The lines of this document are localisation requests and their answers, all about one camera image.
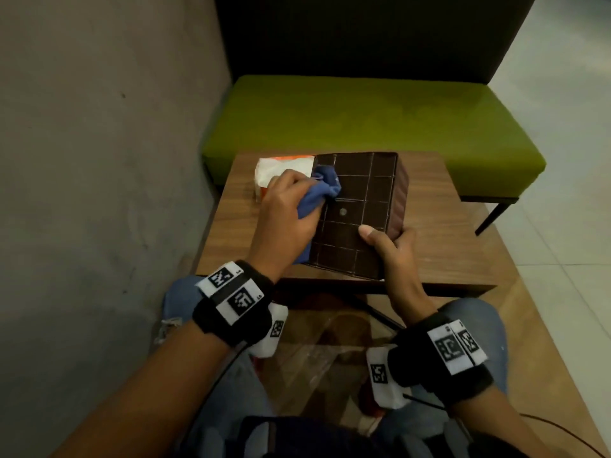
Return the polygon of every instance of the wire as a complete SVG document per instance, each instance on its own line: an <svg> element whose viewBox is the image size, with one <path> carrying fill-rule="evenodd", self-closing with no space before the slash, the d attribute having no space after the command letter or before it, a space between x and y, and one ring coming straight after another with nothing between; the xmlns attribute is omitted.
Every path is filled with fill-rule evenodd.
<svg viewBox="0 0 611 458"><path fill-rule="evenodd" d="M189 433L191 432L191 429L193 429L193 425L195 424L195 421L197 420L197 418L199 417L200 413L202 412L202 408L203 406L206 404L206 402L208 401L208 399L210 398L210 395L212 395L212 392L214 392L214 389L216 388L216 386L218 386L219 382L221 381L221 379L223 379L223 376L225 376L225 373L227 371L229 371L229 368L232 367L233 362L235 362L236 360L238 360L238 357L240 357L240 355L242 355L242 353L248 348L250 347L249 344L245 344L244 347L242 347L240 350L238 350L238 353L235 355L235 357L233 357L232 361L229 362L227 364L227 366L225 367L225 369L223 369L223 371L221 371L221 374L219 375L218 378L216 378L216 381L212 384L212 387L210 388L210 390L208 391L208 394L203 398L202 404L199 406L199 408L197 409L195 415L193 416L193 419L191 420L191 422L189 423L189 427L185 430L185 435L183 436L183 439L180 441L180 445L178 448L178 452L182 452L183 449L185 448L187 439L189 438Z"/></svg>
<svg viewBox="0 0 611 458"><path fill-rule="evenodd" d="M426 405L428 407L431 408L437 408L438 410L443 410L443 411L447 411L445 408L443 408L440 405L435 405L432 404L430 402L427 402L425 400L421 400L418 399L416 397L412 397L411 395L407 395L407 394L403 394L403 398L406 399L410 399L413 400L415 402L421 403L423 405ZM600 453L596 448L594 448L592 445L590 445L589 443L587 443L584 439L582 439L581 437L579 437L577 434L572 433L571 431L569 431L567 428L565 428L564 426L561 426L560 424L556 424L553 421L550 420L546 420L545 418L540 418L539 416L535 416L535 415L529 415L527 413L520 413L520 416L523 416L524 418L530 418L531 420L537 420L537 421L541 421L543 423L547 423L547 424L551 424L552 426L557 427L558 429L560 429L561 431L566 432L568 435L573 436L575 439L579 440L581 443L583 443L586 447L590 448L594 453L596 453L597 455L599 455L601 458L607 458L605 455L603 455L602 453Z"/></svg>

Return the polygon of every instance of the wrist strap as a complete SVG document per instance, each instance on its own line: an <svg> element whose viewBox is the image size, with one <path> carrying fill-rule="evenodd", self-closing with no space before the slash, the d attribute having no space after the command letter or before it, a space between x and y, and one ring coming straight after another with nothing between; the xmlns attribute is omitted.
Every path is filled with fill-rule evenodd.
<svg viewBox="0 0 611 458"><path fill-rule="evenodd" d="M198 282L202 300L193 321L205 333L213 333L230 346L241 341L254 344L271 327L268 305L274 284L249 263L227 262Z"/></svg>
<svg viewBox="0 0 611 458"><path fill-rule="evenodd" d="M460 320L436 313L402 330L388 354L390 374L401 386L422 384L447 407L475 397L493 383L487 356Z"/></svg>

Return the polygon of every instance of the concrete wall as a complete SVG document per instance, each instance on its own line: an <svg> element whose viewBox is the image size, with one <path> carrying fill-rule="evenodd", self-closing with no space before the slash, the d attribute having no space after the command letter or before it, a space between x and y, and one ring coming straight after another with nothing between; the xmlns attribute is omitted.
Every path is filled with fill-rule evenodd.
<svg viewBox="0 0 611 458"><path fill-rule="evenodd" d="M56 447L146 357L214 198L213 0L0 0L0 443Z"/></svg>

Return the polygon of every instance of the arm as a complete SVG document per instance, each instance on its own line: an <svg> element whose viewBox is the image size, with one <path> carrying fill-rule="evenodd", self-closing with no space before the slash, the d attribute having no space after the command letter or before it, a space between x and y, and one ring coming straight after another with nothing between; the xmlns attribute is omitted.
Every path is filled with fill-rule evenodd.
<svg viewBox="0 0 611 458"><path fill-rule="evenodd" d="M404 231L394 243L383 232L369 226L360 226L359 233L382 257L390 302L404 323L414 325L436 313L437 308L418 277L415 230ZM494 385L476 397L452 405L448 413L462 420L468 429L502 439L532 458L553 456Z"/></svg>
<svg viewBox="0 0 611 458"><path fill-rule="evenodd" d="M297 215L297 204L314 183L287 170L268 187L247 261L274 283L314 236L321 207L301 220ZM52 456L163 456L190 424L230 350L189 321Z"/></svg>

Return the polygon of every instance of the leg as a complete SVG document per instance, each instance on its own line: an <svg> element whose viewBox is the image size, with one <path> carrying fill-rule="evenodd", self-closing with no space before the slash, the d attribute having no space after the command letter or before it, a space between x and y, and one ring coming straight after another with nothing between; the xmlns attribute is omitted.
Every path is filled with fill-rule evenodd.
<svg viewBox="0 0 611 458"><path fill-rule="evenodd" d="M164 319L181 317L183 323L191 319L193 309L202 298L195 287L201 279L189 276L172 284L163 301ZM234 356L231 354L226 363ZM222 441L235 439L245 416L274 416L267 393L246 352L233 362L197 414L187 433L187 450L193 455L210 456L211 453L207 453L210 436Z"/></svg>
<svg viewBox="0 0 611 458"><path fill-rule="evenodd" d="M473 338L488 355L486 366L493 375L494 382L507 393L507 339L505 327L496 309L479 299L458 299L447 303L439 309L450 318L460 319L467 327ZM422 386L414 386L412 395L418 399L441 405L434 394L427 392ZM423 404L411 402L410 404L393 410L382 418L375 439L391 446L398 436L403 434L415 435L420 439L427 439L441 434L444 423L448 421L445 411L437 410Z"/></svg>
<svg viewBox="0 0 611 458"><path fill-rule="evenodd" d="M477 227L477 230L475 231L475 235L479 236L482 234L482 232L489 227L490 225L492 225L493 221L495 221L496 219L498 219L500 217L500 214L502 214L503 212L505 212L508 207L511 206L511 204L497 204L497 206L495 208L493 208L493 211L490 212L488 214L488 216L486 217L486 219L481 223L480 226Z"/></svg>

